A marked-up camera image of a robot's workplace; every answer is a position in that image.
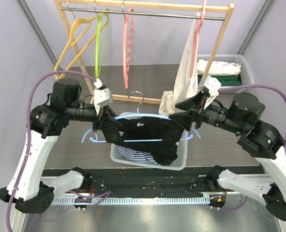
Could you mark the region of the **yellow hanger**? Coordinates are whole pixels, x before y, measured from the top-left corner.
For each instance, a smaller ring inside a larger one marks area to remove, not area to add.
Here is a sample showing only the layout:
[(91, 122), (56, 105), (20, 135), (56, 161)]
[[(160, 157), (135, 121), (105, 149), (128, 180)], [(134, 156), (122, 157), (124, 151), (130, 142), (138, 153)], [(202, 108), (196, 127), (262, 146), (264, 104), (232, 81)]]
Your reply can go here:
[[(57, 60), (54, 70), (57, 71), (61, 62), (63, 61), (64, 56), (66, 55), (69, 48), (73, 48), (75, 52), (75, 57), (70, 61), (70, 63), (65, 68), (69, 70), (76, 62), (79, 63), (81, 67), (84, 67), (82, 60), (83, 53), (87, 48), (95, 42), (95, 78), (100, 79), (101, 65), (103, 60), (104, 52), (100, 51), (100, 36), (103, 29), (106, 29), (110, 18), (107, 13), (100, 13), (99, 15), (93, 16), (91, 18), (75, 18), (73, 24), (69, 24), (65, 14), (61, 17), (62, 21), (65, 23), (65, 28), (68, 32), (68, 41), (61, 52), (59, 59)], [(92, 23), (97, 21), (96, 33), (91, 37), (91, 39), (84, 45), (82, 49), (78, 48), (78, 41), (85, 35), (85, 33), (90, 29)]]

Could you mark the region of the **blue striped tank top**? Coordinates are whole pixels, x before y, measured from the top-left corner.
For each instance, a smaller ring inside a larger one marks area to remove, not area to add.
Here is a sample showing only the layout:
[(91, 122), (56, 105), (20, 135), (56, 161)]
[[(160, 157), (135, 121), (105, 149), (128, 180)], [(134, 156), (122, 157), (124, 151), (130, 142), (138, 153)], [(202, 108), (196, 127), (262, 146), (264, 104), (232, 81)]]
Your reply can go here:
[(131, 162), (158, 164), (149, 152), (136, 151), (122, 146), (116, 146), (115, 152), (118, 158), (125, 158)]

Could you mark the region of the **white tank top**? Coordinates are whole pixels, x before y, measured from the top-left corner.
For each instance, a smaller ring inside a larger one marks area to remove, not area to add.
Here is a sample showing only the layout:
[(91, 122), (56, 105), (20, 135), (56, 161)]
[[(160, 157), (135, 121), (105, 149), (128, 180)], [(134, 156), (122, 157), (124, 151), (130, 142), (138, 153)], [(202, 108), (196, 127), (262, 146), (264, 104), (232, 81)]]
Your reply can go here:
[(168, 116), (177, 112), (178, 109), (175, 108), (175, 104), (191, 98), (197, 94), (197, 63), (195, 64), (195, 75), (190, 77), (194, 46), (194, 31), (197, 27), (197, 20), (198, 19), (195, 19), (193, 21), (190, 32), (188, 34), (188, 38), (176, 75), (174, 88), (171, 91), (165, 91), (161, 97), (161, 102), (158, 110), (158, 113), (161, 115)]

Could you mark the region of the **black tank top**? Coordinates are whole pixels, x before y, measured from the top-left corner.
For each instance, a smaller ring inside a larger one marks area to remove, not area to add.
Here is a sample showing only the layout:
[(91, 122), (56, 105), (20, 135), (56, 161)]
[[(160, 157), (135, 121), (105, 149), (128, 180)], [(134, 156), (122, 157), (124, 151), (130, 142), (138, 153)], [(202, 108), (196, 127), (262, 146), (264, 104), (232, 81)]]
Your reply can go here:
[(118, 158), (132, 162), (170, 165), (184, 129), (172, 120), (155, 117), (120, 119), (121, 126), (103, 130), (105, 140), (116, 146)]

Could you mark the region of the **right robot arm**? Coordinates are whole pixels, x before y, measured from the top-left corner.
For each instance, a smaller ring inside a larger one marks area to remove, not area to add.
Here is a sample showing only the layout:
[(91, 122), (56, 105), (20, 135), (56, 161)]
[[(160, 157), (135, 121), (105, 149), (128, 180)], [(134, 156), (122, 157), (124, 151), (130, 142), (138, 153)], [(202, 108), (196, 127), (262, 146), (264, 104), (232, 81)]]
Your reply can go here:
[(276, 127), (260, 120), (265, 105), (255, 95), (242, 92), (234, 96), (226, 109), (220, 103), (208, 104), (207, 94), (200, 92), (177, 103), (176, 108), (180, 112), (169, 118), (187, 131), (206, 123), (234, 133), (239, 138), (238, 145), (255, 158), (274, 181), (254, 181), (216, 165), (206, 175), (207, 187), (213, 191), (220, 188), (237, 191), (264, 205), (276, 218), (286, 221), (285, 141)]

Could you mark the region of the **light pink hanger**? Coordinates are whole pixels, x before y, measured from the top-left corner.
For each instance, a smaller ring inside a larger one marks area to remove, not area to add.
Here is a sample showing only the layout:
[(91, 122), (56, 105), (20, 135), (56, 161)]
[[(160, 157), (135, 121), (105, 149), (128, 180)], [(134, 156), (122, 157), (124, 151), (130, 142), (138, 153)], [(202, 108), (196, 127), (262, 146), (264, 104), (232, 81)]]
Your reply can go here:
[(203, 22), (204, 22), (206, 6), (207, 6), (207, 1), (204, 0), (202, 15), (197, 20), (197, 27), (195, 28), (195, 31), (194, 31), (194, 43), (193, 43), (194, 46), (193, 46), (193, 55), (192, 55), (192, 65), (191, 65), (190, 77), (193, 77), (195, 75), (195, 70), (196, 70), (195, 64), (196, 64), (197, 53), (198, 53), (199, 35), (200, 35), (201, 27), (202, 27)]

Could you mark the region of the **light blue hanger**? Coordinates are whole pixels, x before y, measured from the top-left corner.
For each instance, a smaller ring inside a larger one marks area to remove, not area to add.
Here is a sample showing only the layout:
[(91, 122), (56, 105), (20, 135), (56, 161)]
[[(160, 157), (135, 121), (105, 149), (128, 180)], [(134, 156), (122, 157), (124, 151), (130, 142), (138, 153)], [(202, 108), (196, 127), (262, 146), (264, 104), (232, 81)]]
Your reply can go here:
[[(158, 118), (158, 119), (171, 121), (171, 119), (169, 119), (168, 116), (163, 116), (163, 115), (158, 115), (158, 114), (140, 113), (139, 112), (139, 105), (140, 104), (137, 105), (136, 113), (119, 115), (119, 116), (116, 116), (115, 119), (116, 120), (120, 120), (120, 119), (135, 120), (135, 119), (142, 119), (142, 118), (145, 118), (145, 117), (150, 117), (150, 118)], [(199, 131), (197, 129), (192, 128), (191, 130), (194, 131), (194, 133), (197, 135), (198, 139), (201, 139), (201, 135), (200, 135), (200, 133), (199, 133)], [(91, 131), (92, 131), (92, 128), (90, 128), (89, 130), (87, 130), (85, 132), (85, 134), (83, 135), (83, 137), (81, 139), (81, 143), (84, 143), (87, 135)], [(94, 135), (95, 135), (95, 139), (92, 138), (92, 137), (89, 138), (89, 140), (92, 141), (93, 143), (106, 143), (107, 142), (106, 140), (99, 140), (97, 132), (94, 132)], [(181, 138), (180, 140), (181, 141), (188, 141), (188, 140), (190, 140), (192, 138), (193, 138), (193, 135), (189, 135), (188, 136), (188, 133), (186, 133), (184, 138)], [(160, 142), (160, 141), (162, 141), (162, 139), (125, 140), (125, 142), (128, 142), (128, 143), (132, 143), (132, 142)]]

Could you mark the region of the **lime green hanger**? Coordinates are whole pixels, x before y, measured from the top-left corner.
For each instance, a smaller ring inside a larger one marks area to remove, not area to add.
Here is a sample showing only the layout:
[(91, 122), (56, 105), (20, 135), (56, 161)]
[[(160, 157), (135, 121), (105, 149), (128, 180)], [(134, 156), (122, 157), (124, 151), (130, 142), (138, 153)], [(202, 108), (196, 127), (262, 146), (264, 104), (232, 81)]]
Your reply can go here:
[(108, 13), (100, 13), (98, 15), (98, 24), (97, 24), (96, 39), (95, 39), (95, 55), (94, 55), (94, 67), (95, 67), (94, 71), (95, 71), (96, 79), (100, 79), (101, 67), (102, 67), (105, 43), (106, 43), (106, 36), (107, 36), (107, 29), (105, 31), (104, 41), (102, 42), (102, 50), (100, 50), (101, 32), (108, 25), (108, 23), (109, 23)]

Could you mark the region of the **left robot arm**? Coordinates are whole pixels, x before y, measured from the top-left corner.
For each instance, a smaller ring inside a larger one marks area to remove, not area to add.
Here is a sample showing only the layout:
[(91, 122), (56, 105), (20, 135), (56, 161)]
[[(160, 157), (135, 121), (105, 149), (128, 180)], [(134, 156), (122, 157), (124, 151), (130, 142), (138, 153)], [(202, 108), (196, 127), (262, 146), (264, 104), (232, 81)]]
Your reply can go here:
[(81, 193), (90, 189), (90, 173), (78, 167), (51, 181), (41, 181), (41, 176), (52, 147), (71, 120), (92, 122), (99, 128), (114, 118), (109, 108), (111, 91), (100, 80), (95, 84), (94, 103), (89, 104), (79, 100), (82, 87), (77, 80), (60, 79), (47, 101), (28, 112), (23, 154), (11, 182), (0, 188), (0, 200), (14, 203), (21, 213), (41, 214), (56, 197), (73, 189)]

